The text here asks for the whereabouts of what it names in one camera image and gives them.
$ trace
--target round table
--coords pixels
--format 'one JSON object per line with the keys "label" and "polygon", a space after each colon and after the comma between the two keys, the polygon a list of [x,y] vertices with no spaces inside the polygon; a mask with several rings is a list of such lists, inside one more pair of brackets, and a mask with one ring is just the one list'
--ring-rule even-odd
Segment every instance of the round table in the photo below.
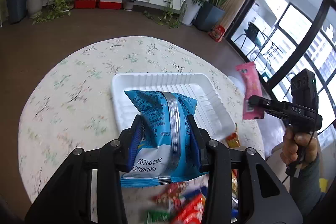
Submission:
{"label": "round table", "polygon": [[[18,160],[32,202],[73,149],[97,149],[118,138],[110,85],[115,74],[127,72],[206,74],[238,125],[241,145],[256,148],[264,157],[258,125],[255,120],[242,121],[244,98],[222,72],[167,41],[153,37],[115,38],[89,45],[65,58],[29,97],[19,124]],[[127,210],[130,196],[127,190],[123,193],[126,211],[131,214]],[[134,190],[129,193],[134,197]],[[136,195],[142,196],[141,189]]]}

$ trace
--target human hand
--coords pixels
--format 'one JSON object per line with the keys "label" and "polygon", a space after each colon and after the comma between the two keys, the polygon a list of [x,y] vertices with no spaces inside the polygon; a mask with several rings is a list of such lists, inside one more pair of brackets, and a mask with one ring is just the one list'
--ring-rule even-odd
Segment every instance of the human hand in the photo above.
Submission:
{"label": "human hand", "polygon": [[[293,131],[292,127],[287,127],[285,131],[285,135],[283,137],[283,147],[282,152],[280,154],[280,158],[282,161],[289,165],[293,161],[297,160],[297,150],[298,145],[300,146],[307,146],[311,135],[308,133],[297,133],[295,134],[293,140]],[[309,146],[306,148],[304,161],[302,163],[301,169],[305,168],[309,165],[309,163],[313,162],[317,156],[317,139],[312,138]]]}

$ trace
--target silver stripe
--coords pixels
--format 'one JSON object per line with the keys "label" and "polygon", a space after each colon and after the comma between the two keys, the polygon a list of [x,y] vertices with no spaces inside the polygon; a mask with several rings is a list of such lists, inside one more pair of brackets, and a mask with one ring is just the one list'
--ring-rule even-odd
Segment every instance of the silver stripe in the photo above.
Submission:
{"label": "silver stripe", "polygon": [[170,174],[177,168],[181,157],[181,126],[180,114],[177,99],[170,92],[162,92],[168,103],[170,135],[171,135],[171,150],[170,158],[166,170],[159,175],[159,183],[166,184],[170,179]]}

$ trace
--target green snack package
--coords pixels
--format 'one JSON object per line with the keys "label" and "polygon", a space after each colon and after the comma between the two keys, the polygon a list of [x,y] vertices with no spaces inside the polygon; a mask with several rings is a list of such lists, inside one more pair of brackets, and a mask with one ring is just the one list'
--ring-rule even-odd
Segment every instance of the green snack package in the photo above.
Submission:
{"label": "green snack package", "polygon": [[147,217],[144,224],[155,222],[168,222],[170,219],[170,213],[150,210],[147,211]]}

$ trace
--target brown floor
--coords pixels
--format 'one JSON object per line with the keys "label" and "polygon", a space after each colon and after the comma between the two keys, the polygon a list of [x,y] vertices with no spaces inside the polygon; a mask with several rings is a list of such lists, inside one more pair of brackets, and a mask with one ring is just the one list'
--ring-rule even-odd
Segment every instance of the brown floor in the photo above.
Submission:
{"label": "brown floor", "polygon": [[131,35],[172,42],[202,57],[226,75],[243,63],[231,46],[217,43],[195,27],[169,29],[141,12],[79,9],[71,16],[32,25],[28,19],[0,29],[0,194],[21,218],[30,207],[18,171],[17,131],[21,111],[38,83],[71,53],[94,42]]}

